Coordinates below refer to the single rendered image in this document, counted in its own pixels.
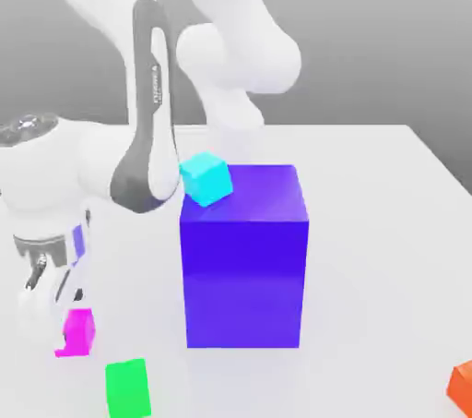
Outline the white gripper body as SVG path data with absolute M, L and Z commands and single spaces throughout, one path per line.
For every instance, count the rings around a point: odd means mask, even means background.
M 85 289 L 86 263 L 76 261 L 56 267 L 50 257 L 33 263 L 18 295 L 18 311 L 23 316 L 59 316 Z

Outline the small magenta cube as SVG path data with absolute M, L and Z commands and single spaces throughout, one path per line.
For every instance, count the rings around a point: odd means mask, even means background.
M 56 357 L 88 356 L 95 338 L 94 316 L 90 308 L 70 309 L 63 327 L 65 346 Z

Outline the small green cube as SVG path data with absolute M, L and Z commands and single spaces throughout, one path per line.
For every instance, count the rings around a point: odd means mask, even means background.
M 152 414 L 144 358 L 107 364 L 105 382 L 110 418 L 144 418 Z

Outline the small cyan cube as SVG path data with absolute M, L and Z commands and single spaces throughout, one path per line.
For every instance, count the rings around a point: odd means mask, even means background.
M 184 192 L 201 207 L 233 192 L 228 164 L 211 152 L 200 152 L 180 164 Z

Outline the small orange cube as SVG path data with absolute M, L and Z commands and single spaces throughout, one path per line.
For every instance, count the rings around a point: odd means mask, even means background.
M 446 393 L 467 418 L 472 418 L 472 360 L 453 368 Z

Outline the large blue box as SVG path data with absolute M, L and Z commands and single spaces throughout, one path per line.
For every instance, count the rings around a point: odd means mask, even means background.
M 233 192 L 180 215 L 190 348 L 297 348 L 310 221 L 297 169 L 232 165 Z

